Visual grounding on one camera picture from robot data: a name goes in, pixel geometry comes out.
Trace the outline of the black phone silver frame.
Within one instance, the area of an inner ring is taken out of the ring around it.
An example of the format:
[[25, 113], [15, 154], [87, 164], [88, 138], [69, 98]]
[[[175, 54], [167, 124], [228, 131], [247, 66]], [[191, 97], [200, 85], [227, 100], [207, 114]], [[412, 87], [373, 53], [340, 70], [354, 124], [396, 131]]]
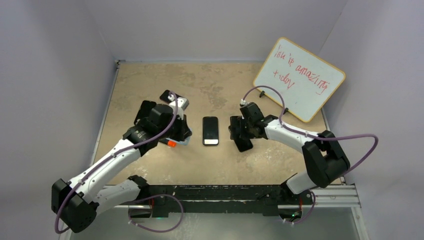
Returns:
[[219, 144], [219, 119], [216, 116], [202, 118], [202, 144], [204, 146]]

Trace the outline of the light blue phone case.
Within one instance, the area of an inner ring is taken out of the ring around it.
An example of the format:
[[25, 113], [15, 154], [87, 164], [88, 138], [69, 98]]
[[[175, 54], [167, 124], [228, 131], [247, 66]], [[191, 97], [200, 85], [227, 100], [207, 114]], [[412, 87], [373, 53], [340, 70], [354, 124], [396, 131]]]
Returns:
[[176, 143], [177, 143], [177, 145], [183, 145], [183, 146], [186, 146], [186, 145], [188, 145], [188, 144], [189, 144], [189, 142], [190, 142], [190, 138], [191, 138], [191, 137], [189, 136], [189, 137], [185, 138], [185, 139], [184, 139], [184, 140], [182, 140], [182, 141], [177, 141], [177, 140], [174, 140], [174, 139], [171, 139], [171, 138], [166, 138], [166, 139], [176, 142]]

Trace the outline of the black phone dark frame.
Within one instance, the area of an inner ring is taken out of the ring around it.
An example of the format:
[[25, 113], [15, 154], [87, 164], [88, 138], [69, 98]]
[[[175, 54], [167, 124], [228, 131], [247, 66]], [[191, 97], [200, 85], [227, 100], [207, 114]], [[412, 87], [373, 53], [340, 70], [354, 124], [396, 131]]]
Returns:
[[233, 141], [240, 153], [251, 150], [253, 148], [253, 143], [250, 139], [236, 138]]

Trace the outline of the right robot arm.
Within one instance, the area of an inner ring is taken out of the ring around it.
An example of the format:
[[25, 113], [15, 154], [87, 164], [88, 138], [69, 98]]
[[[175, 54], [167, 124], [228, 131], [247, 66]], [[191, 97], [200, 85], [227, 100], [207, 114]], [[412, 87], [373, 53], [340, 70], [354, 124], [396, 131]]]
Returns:
[[325, 188], [350, 169], [351, 164], [331, 131], [307, 132], [284, 123], [275, 115], [264, 116], [256, 103], [240, 107], [240, 115], [229, 118], [230, 139], [240, 152], [253, 148], [253, 139], [282, 143], [303, 155], [306, 170], [287, 179], [280, 196], [288, 204], [302, 192]]

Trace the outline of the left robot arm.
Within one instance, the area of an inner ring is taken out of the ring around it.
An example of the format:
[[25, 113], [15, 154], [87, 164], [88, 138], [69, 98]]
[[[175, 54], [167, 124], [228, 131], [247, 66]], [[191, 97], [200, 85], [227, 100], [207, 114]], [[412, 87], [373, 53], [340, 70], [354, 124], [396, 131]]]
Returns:
[[188, 105], [188, 100], [181, 97], [168, 104], [143, 101], [133, 126], [107, 154], [70, 180], [58, 179], [51, 187], [55, 232], [82, 232], [98, 215], [122, 203], [142, 205], [155, 198], [167, 198], [166, 193], [151, 194], [147, 180], [138, 175], [118, 185], [105, 186], [161, 140], [187, 142], [192, 135], [184, 113]]

